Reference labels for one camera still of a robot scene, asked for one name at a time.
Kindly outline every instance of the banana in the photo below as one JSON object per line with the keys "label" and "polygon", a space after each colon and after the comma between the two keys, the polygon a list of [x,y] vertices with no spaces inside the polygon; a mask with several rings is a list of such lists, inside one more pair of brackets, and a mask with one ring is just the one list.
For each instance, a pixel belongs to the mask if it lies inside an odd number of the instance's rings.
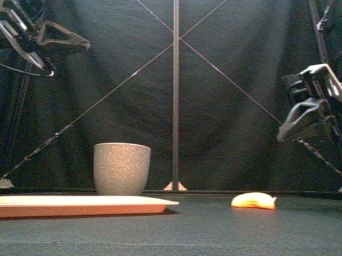
{"label": "banana", "polygon": [[262,209],[276,209],[276,199],[269,194],[262,192],[250,192],[241,194],[234,197],[232,201],[233,207],[242,208],[262,208]]}

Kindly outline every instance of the gray cup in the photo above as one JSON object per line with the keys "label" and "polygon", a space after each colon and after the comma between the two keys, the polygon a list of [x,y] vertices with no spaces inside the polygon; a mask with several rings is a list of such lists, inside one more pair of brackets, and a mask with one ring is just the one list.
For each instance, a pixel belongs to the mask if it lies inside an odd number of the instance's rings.
{"label": "gray cup", "polygon": [[101,143],[94,148],[94,181],[99,195],[144,193],[152,148],[132,143]]}

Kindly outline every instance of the cup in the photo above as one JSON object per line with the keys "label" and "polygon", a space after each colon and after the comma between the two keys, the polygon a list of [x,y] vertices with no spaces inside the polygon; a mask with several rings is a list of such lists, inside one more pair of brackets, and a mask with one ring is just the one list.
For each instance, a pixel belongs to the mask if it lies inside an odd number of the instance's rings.
{"label": "cup", "polygon": [[94,181],[99,195],[144,193],[152,148],[132,143],[101,143],[94,147]]}

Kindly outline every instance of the robotic arm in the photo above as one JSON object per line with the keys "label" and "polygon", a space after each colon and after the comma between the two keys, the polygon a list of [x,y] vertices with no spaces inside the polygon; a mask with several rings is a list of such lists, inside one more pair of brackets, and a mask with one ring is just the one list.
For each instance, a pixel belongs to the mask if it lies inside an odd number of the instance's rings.
{"label": "robotic arm", "polygon": [[0,0],[0,31],[5,36],[0,37],[0,47],[13,47],[51,77],[55,71],[51,61],[89,50],[90,41],[59,24],[45,20],[43,1]]}
{"label": "robotic arm", "polygon": [[297,76],[299,80],[294,81],[294,77],[285,77],[294,106],[280,128],[278,141],[324,131],[335,143],[341,143],[342,84],[335,72],[328,64],[320,64],[309,66]]}

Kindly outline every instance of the metal pole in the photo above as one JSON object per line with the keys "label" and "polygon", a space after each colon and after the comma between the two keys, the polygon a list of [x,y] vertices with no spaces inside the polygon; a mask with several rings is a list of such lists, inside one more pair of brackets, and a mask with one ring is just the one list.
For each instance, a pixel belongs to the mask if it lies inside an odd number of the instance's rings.
{"label": "metal pole", "polygon": [[180,183],[180,0],[174,0],[173,191]]}

